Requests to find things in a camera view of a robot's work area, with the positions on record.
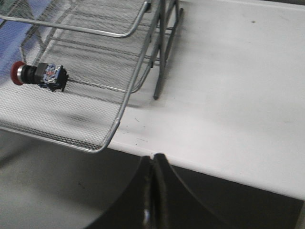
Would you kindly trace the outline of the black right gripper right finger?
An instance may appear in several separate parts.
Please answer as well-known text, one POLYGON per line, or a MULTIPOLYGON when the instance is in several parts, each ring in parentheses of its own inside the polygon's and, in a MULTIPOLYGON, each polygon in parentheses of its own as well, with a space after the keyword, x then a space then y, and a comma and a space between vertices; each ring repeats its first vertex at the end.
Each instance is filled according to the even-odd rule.
POLYGON ((202 204, 183 183, 164 154, 153 157, 152 205, 156 229, 232 229, 202 204))

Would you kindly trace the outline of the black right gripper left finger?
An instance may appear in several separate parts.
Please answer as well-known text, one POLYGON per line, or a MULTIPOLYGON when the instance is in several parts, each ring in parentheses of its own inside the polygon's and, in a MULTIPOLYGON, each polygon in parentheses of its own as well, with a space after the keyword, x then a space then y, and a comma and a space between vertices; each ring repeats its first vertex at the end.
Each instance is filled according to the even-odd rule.
POLYGON ((137 170, 119 198, 88 229, 151 229, 152 164, 140 159, 137 170))

